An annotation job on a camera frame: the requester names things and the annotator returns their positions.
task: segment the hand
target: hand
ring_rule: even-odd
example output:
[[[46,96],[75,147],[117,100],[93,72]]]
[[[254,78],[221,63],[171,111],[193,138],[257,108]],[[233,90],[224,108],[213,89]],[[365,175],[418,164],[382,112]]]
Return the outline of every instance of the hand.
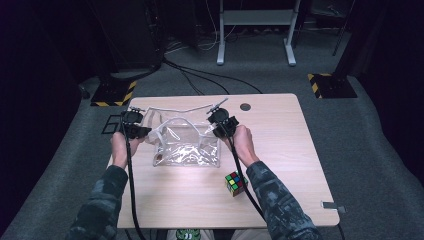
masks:
[[[137,147],[140,143],[144,141],[144,138],[130,139],[131,147],[131,156],[134,156],[137,151]],[[112,164],[116,165],[122,169],[127,167],[127,145],[125,142],[125,137],[120,132],[115,132],[110,139],[112,144]]]
[[[223,141],[231,150],[230,142],[228,139],[223,139]],[[255,153],[252,133],[250,132],[249,128],[244,125],[239,125],[236,128],[233,141],[238,157],[244,166],[249,167],[252,163],[259,161],[259,158]]]

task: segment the clear plastic bag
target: clear plastic bag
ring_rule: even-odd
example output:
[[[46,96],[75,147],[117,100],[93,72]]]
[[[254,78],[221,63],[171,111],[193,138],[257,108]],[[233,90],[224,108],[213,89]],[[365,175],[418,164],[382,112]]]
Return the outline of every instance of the clear plastic bag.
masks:
[[[155,145],[153,166],[219,167],[220,141],[207,121],[212,106],[147,109],[142,126],[152,128],[145,142]]]

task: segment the person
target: person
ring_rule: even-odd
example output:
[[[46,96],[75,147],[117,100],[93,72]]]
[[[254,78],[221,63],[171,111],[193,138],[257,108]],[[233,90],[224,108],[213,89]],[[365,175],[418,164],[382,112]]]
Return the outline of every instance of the person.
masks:
[[[231,149],[228,139],[222,139]],[[131,154],[144,139],[130,141]],[[126,142],[122,133],[116,132],[112,139],[112,165],[96,182],[90,199],[78,212],[66,239],[114,239],[121,209],[121,197],[128,176]],[[321,240],[322,236],[297,200],[278,177],[255,153],[252,133],[239,125],[233,143],[240,161],[246,166],[246,174],[252,184],[267,223],[268,238]],[[253,239],[252,232],[237,230],[232,239]]]

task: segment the gray carpet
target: gray carpet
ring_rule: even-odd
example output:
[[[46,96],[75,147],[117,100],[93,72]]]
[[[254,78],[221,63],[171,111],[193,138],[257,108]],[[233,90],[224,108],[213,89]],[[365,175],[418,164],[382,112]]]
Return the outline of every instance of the gray carpet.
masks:
[[[424,239],[424,189],[382,134],[374,105],[358,81],[349,78],[358,94],[354,99],[316,99],[312,92],[307,74],[332,72],[346,39],[333,57],[337,40],[333,34],[304,32],[295,49],[297,66],[289,67],[282,37],[240,37],[227,44],[224,66],[216,65],[217,45],[209,51],[181,49],[166,58],[239,78],[263,93],[296,94],[334,200],[348,210],[340,222],[346,239]],[[234,80],[211,78],[231,94],[257,93]],[[191,79],[207,95],[225,94],[213,83]],[[93,94],[98,80],[92,78],[83,85]],[[182,95],[196,92],[177,70],[163,65],[137,82],[133,97]],[[109,115],[124,109],[90,107],[89,100],[81,101],[60,148],[2,240],[64,237],[109,160],[110,135],[101,134],[103,126]],[[341,239],[336,227],[320,231],[325,239]],[[154,238],[155,230],[145,234]],[[122,230],[118,239],[127,239]]]

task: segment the forearm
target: forearm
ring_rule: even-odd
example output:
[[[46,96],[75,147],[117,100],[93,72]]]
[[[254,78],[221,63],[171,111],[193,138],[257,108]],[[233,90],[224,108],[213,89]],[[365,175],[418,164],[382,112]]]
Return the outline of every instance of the forearm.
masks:
[[[78,212],[66,239],[113,239],[127,181],[125,170],[109,166]]]
[[[246,171],[272,239],[322,239],[297,200],[261,161]]]

